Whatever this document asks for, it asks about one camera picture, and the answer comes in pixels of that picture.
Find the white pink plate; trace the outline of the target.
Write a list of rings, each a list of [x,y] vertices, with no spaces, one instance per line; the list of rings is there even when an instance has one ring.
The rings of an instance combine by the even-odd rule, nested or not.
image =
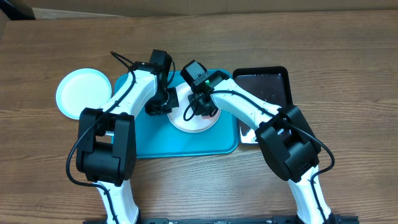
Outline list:
[[[179,84],[176,87],[179,107],[173,108],[172,112],[167,116],[170,122],[179,130],[185,131],[187,133],[199,133],[211,128],[220,117],[221,111],[218,110],[217,114],[211,119],[202,119],[201,115],[194,116],[189,121],[183,119],[183,113],[189,105],[188,95],[193,92],[186,83]]]

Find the light blue plate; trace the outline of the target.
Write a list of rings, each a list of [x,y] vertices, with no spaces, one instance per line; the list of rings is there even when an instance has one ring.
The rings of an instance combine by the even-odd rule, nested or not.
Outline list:
[[[55,100],[59,110],[71,119],[79,119],[85,108],[97,109],[112,95],[109,79],[99,70],[81,68],[59,83]]]

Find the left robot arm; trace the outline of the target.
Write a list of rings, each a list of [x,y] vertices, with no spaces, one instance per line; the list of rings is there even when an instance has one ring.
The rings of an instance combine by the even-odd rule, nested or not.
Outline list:
[[[81,112],[78,139],[65,168],[71,182],[101,194],[107,214],[103,223],[139,223],[129,180],[137,159],[135,119],[147,105],[154,106],[150,114],[158,115],[176,100],[168,88],[174,61],[135,62],[127,69],[123,85],[108,102]]]

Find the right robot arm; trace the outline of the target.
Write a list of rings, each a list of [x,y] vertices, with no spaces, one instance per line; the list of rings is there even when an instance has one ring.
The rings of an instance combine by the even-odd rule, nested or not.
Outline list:
[[[326,146],[294,105],[281,107],[257,98],[227,74],[182,72],[192,89],[191,107],[208,103],[225,110],[254,130],[262,155],[276,176],[289,183],[302,223],[329,223],[331,209],[318,181],[318,154]]]

